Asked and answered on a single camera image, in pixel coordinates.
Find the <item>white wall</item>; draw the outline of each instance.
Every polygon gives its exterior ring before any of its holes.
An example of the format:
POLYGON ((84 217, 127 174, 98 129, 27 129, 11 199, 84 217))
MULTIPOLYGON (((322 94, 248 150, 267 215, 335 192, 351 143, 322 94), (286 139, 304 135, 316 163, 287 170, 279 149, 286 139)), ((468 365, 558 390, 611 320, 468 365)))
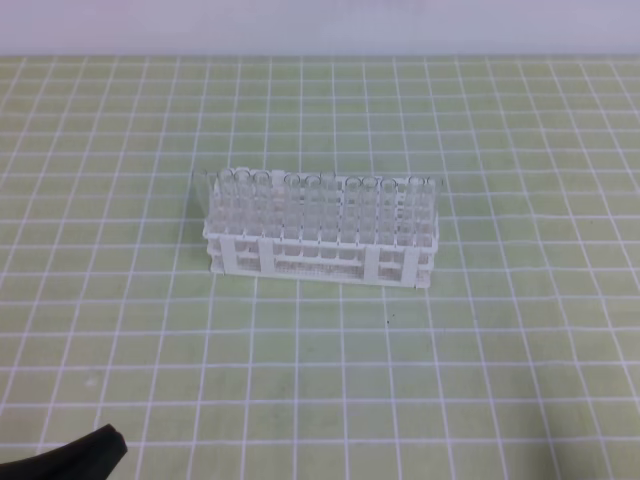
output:
POLYGON ((5 0, 0 54, 638 53, 640 0, 5 0))

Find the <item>cutting mat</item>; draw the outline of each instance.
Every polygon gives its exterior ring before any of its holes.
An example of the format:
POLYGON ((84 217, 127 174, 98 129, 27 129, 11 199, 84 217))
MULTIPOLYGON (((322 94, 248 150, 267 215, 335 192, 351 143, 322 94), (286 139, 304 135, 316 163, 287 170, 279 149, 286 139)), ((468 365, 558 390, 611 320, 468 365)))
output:
POLYGON ((640 475, 637 58, 0 60, 0 461, 640 475), (190 171, 440 174, 420 290, 213 277, 190 171))

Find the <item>black object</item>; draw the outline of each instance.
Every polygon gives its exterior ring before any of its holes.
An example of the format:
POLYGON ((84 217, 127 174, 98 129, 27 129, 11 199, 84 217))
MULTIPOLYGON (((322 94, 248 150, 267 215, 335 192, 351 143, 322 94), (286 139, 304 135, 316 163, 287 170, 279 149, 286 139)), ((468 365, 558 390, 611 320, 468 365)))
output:
POLYGON ((106 480, 127 453, 111 425, 41 455, 0 465, 0 480, 106 480))

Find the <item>clear test tube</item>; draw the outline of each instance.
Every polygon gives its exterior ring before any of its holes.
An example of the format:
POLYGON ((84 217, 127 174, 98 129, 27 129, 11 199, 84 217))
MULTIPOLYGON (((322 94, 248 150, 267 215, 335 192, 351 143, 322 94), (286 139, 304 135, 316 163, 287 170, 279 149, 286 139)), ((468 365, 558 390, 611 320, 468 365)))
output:
POLYGON ((236 181, 236 214, 240 220, 240 230, 255 232, 253 223, 256 221, 253 210, 253 183, 249 170, 236 170, 233 176, 236 181))
POLYGON ((414 233, 418 223, 418 210, 420 206, 420 196, 424 189, 424 178, 411 176, 407 181, 405 190, 402 218, 398 227, 398 244, 412 246, 414 244, 414 233))
POLYGON ((324 211, 321 237, 323 242, 338 240, 338 183, 334 172, 320 174, 324 211))
POLYGON ((222 207, 222 217, 227 225, 228 232, 237 234, 241 231, 241 224, 236 214, 236 179, 233 170, 225 168, 217 175, 218 188, 220 189, 220 200, 222 207))
POLYGON ((360 180, 358 177, 349 177, 345 181, 344 203, 342 206, 342 222, 340 224, 341 243, 356 243, 361 185, 362 180, 360 180))
POLYGON ((300 176, 289 173, 284 177, 284 238, 299 240, 301 207, 300 176))
POLYGON ((397 191, 398 183, 393 178, 385 178, 380 182, 378 239, 384 245, 394 243, 397 191))
POLYGON ((304 227, 302 229, 302 238, 305 240, 318 240, 324 210, 323 206, 320 177, 309 175, 304 181, 304 227))
POLYGON ((360 243, 373 244, 376 237, 378 179, 365 177, 360 188, 360 243))
POLYGON ((255 190, 255 209, 258 213, 257 225, 260 227, 259 235, 278 238, 279 229, 276 228, 275 212, 273 208, 271 176, 268 172, 256 172, 253 174, 255 190))
POLYGON ((420 221, 416 227, 416 244, 429 247, 433 243, 436 215, 438 213, 438 179, 429 177, 420 199, 420 221))

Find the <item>rack leg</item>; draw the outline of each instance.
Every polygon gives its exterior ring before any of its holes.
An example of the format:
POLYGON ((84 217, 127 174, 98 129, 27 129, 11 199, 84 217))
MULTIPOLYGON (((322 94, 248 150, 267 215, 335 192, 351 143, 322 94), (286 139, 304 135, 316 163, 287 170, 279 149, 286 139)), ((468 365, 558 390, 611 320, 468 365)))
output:
POLYGON ((413 287, 416 284, 418 274, 418 258, 420 251, 417 248, 408 247, 404 251, 404 263, 402 264, 402 277, 400 284, 403 287, 413 287))
POLYGON ((372 284, 378 281, 378 264, 380 263, 380 249, 366 247, 364 251, 364 281, 372 284))
POLYGON ((220 237, 220 250, 222 250, 222 267, 224 273, 238 272, 238 255, 233 238, 220 237))
POLYGON ((266 275, 273 275, 276 271, 273 258, 273 240, 261 238, 258 240, 258 253, 260 254, 260 271, 266 275))

